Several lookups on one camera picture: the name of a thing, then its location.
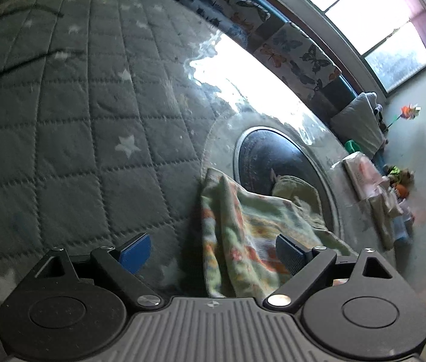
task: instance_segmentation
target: green cloth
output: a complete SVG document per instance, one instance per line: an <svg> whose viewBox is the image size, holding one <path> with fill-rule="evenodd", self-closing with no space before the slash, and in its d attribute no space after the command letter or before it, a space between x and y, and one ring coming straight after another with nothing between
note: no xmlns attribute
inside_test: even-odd
<svg viewBox="0 0 426 362"><path fill-rule="evenodd" d="M295 177L279 177L274 194L279 197L250 193L221 171L208 169L201 206L205 281L211 297L264 299L290 279L276 256L280 233L307 248L325 245L355 254L326 229L314 187Z"/></svg>

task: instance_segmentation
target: gray pillow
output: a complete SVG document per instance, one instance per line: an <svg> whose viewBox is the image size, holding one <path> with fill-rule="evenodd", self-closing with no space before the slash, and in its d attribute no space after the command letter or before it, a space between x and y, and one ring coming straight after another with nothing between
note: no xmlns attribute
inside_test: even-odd
<svg viewBox="0 0 426 362"><path fill-rule="evenodd" d="M361 93L330 120L330 128L342 141L354 140L372 159L383 144L383 134L374 116L369 99Z"/></svg>

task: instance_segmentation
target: folded cloth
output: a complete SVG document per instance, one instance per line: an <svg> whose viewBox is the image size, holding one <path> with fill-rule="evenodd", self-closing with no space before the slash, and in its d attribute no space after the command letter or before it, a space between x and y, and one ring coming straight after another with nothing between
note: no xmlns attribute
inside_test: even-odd
<svg viewBox="0 0 426 362"><path fill-rule="evenodd" d="M394 248L392 220L402 215L395 191L387 177L382 176L375 165L361 152L354 152L342 160L345 170L360 200L366 200L372 209L372 217L386 250Z"/></svg>
<svg viewBox="0 0 426 362"><path fill-rule="evenodd" d="M272 195L290 200L293 210L312 227L323 246L334 249L343 256L356 254L349 245L325 226L320 197L312 185L294 176L278 176Z"/></svg>
<svg viewBox="0 0 426 362"><path fill-rule="evenodd" d="M264 299L290 279L276 256L280 233L307 248L325 245L354 254L325 228L315 188L291 178L280 178L276 193L294 202L248 192L221 171L208 169L201 206L204 272L211 297Z"/></svg>

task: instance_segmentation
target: window frame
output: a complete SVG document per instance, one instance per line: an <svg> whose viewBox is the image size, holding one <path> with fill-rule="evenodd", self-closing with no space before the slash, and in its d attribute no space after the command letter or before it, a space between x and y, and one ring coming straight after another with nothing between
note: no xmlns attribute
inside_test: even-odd
<svg viewBox="0 0 426 362"><path fill-rule="evenodd" d="M330 18L326 15L326 13L333 8L340 0L335 0L330 6L328 6L325 10L321 10L313 1L306 0L322 17L327 23L332 26L335 31L342 37L345 43L349 45L349 47L352 49L352 51L357 55L359 60L362 61L366 69L369 71L372 78L375 80L375 82L378 84L379 88L382 90L383 95L387 98L389 96L392 96L399 88L401 88L404 84L408 83L411 79L416 77L419 73L423 72L426 69L426 65L424 65L421 69L417 70L414 74L412 74L408 79L405 79L402 83L397 84L389 91L386 90L385 86L380 81L379 77L376 75L372 67L369 65L367 60L365 59L367 56L369 56L372 52L374 52L378 47L383 45L389 38L391 38L397 31L399 31L403 26L405 26L408 23L412 22L412 19L409 19L407 22L405 22L402 26L399 28L394 29L389 35L387 35L385 38L380 40L378 43L376 43L373 47L371 47L369 50L367 50L365 53L360 54L357 49L354 47L354 45L349 41L349 39L344 35L344 33L335 25L335 23L330 20ZM423 0L419 0L423 7L423 11L426 12L426 5Z"/></svg>

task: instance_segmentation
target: gray quilted blanket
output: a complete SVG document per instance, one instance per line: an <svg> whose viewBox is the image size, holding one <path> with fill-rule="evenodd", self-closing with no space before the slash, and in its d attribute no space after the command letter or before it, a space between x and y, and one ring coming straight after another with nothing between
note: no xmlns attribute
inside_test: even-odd
<svg viewBox="0 0 426 362"><path fill-rule="evenodd" d="M193 12L173 0L0 6L0 304L53 246L82 254L139 232L153 244L145 283L204 295L200 179L208 166L232 176L236 140L258 125L317 160L336 234L378 249L336 138Z"/></svg>

